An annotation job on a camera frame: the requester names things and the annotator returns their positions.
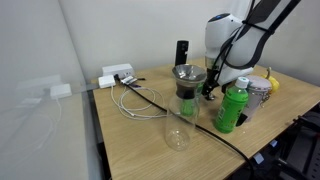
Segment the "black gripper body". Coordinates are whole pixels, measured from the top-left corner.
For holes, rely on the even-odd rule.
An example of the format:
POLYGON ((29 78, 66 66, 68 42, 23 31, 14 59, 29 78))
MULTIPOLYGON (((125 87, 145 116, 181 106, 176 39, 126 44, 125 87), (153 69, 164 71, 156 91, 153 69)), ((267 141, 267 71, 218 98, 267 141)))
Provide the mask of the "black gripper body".
POLYGON ((208 69, 207 78, 203 84, 201 94, 206 100, 214 100, 215 96, 211 94, 214 88, 218 87, 219 84, 215 80, 215 77, 218 75, 217 70, 208 69))

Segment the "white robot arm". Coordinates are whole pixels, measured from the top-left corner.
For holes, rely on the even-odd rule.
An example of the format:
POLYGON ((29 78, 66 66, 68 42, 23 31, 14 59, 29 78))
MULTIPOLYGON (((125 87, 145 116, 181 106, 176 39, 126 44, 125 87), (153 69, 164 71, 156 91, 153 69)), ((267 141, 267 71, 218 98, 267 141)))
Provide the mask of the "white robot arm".
POLYGON ((211 18, 205 28, 207 79, 202 95, 212 100, 214 88, 253 71, 268 39, 301 0, 260 0, 241 20, 230 13, 211 18))

